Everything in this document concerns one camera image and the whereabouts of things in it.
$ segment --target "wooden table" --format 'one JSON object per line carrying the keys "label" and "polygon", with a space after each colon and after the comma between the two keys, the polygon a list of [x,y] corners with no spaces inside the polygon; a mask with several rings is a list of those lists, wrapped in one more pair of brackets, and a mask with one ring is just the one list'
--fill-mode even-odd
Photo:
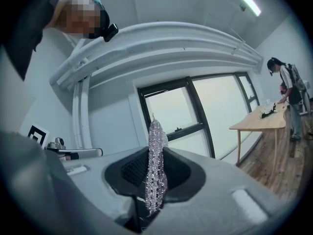
{"label": "wooden table", "polygon": [[285,104],[276,103],[276,113],[269,115],[266,118],[260,119],[261,112],[264,112],[264,106],[258,106],[253,112],[247,115],[242,121],[231,126],[230,130],[237,130],[238,132],[238,158],[236,165],[239,166],[240,149],[241,149],[241,131],[275,131],[275,154],[271,179],[276,170],[276,157],[278,147],[278,134],[280,129],[286,127],[284,113],[287,109]]}

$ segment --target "ceiling light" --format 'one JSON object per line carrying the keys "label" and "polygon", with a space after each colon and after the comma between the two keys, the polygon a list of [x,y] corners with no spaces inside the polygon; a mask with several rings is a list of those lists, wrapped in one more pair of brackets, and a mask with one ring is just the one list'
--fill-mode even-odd
{"label": "ceiling light", "polygon": [[261,10],[253,0],[243,0],[243,1],[247,3],[247,5],[251,8],[251,10],[255,13],[257,17],[261,14]]}

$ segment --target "crystal object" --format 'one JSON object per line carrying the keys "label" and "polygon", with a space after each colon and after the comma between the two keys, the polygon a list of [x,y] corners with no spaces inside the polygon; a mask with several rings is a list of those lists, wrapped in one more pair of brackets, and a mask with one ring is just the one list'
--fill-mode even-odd
{"label": "crystal object", "polygon": [[149,128],[149,164],[145,196],[150,215],[160,210],[167,190],[167,178],[163,170],[163,147],[168,147],[167,136],[159,121],[153,119]]}

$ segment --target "man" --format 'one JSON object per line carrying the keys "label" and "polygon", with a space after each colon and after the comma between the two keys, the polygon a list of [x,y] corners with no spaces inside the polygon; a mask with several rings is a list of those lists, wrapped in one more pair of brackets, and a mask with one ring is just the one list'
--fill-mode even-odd
{"label": "man", "polygon": [[284,97],[278,103],[285,103],[288,99],[290,104],[291,123],[292,128],[290,130],[290,141],[296,142],[301,140],[302,127],[301,127],[301,115],[300,115],[300,101],[301,94],[298,88],[295,86],[294,77],[291,71],[291,65],[279,61],[277,58],[272,57],[268,61],[268,69],[270,74],[279,73],[283,80],[280,85],[281,94]]}
{"label": "man", "polygon": [[41,42],[44,28],[56,28],[79,38],[102,36],[107,42],[118,32],[117,27],[112,32],[109,24],[100,0],[30,0],[21,9],[14,27],[8,29],[4,46],[24,80],[32,51]]}

